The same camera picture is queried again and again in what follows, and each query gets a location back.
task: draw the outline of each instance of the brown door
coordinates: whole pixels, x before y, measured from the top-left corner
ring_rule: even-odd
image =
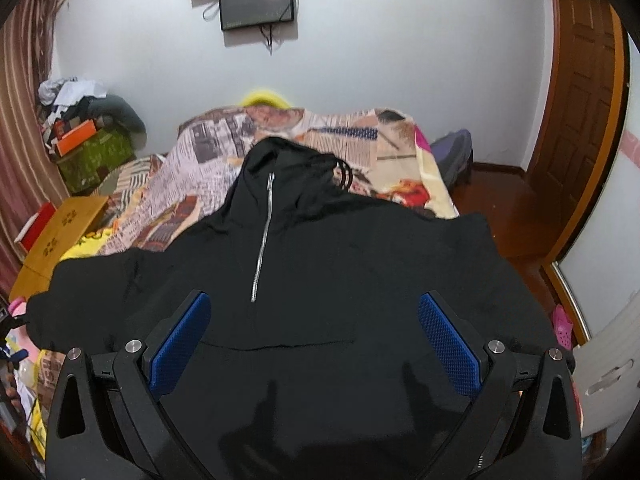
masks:
[[[616,33],[620,20],[606,0],[554,0],[554,7],[554,70],[529,174],[559,234],[589,192],[598,154],[611,148],[606,132],[620,113],[614,72],[624,45]]]

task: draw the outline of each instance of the door frame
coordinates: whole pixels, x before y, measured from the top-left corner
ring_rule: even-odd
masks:
[[[527,168],[527,181],[530,181],[533,169],[540,158],[540,150],[545,139],[546,130],[548,129],[551,107],[554,102],[556,92],[556,82],[558,81],[560,52],[560,3],[559,0],[552,1],[554,7],[554,49],[551,65],[551,78],[549,82],[549,92],[546,98],[545,112],[542,118],[542,124],[540,125],[540,133],[538,134],[538,140],[536,141],[531,162]],[[620,137],[622,136],[625,122],[629,74],[628,44],[626,42],[626,32],[622,27],[620,17],[610,4],[609,8],[611,10],[611,17],[613,21],[614,44],[621,45],[622,48],[615,49],[613,92],[609,107],[609,117],[607,118],[607,125],[602,139],[602,146],[598,152],[593,171],[591,171],[591,176],[587,181],[587,185],[585,186],[580,200],[578,200],[574,212],[562,229],[558,240],[544,258],[541,266],[541,272],[548,279],[548,282],[558,295],[560,303],[564,306],[569,318],[571,318],[571,321],[574,324],[574,333],[578,344],[580,345],[585,344],[591,338],[591,333],[584,321],[584,317],[580,312],[580,307],[574,298],[571,288],[562,275],[559,268],[559,261],[565,256],[571,244],[577,238],[593,210],[600,193],[602,192],[602,187],[609,176],[609,171],[613,164],[616,152],[618,151],[618,145],[620,143]]]

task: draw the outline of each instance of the silver zipper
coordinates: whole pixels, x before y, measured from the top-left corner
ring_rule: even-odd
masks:
[[[269,233],[269,224],[271,223],[271,213],[273,212],[273,181],[276,176],[269,174],[267,180],[267,197],[269,205],[267,206],[267,221],[264,223],[264,231],[262,232],[262,244],[258,253],[258,264],[255,266],[254,286],[251,289],[251,302],[255,303],[255,297],[258,294],[258,280],[260,279],[260,270],[262,269],[262,257],[264,256],[264,246],[267,244],[267,234]]]

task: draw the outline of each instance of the black jacket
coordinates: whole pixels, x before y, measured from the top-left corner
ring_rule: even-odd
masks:
[[[411,478],[466,407],[418,323],[423,293],[512,350],[556,340],[483,217],[350,194],[336,163],[261,141],[223,207],[164,253],[60,263],[28,304],[31,338],[113,351],[199,288],[212,320],[162,403],[217,478]]]

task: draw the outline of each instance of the wooden floor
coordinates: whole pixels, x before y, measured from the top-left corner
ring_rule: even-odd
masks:
[[[545,217],[540,200],[524,179],[474,169],[471,183],[457,186],[451,196],[461,214],[481,212],[487,217],[500,254],[550,314],[557,302],[540,275],[540,265],[560,229]]]

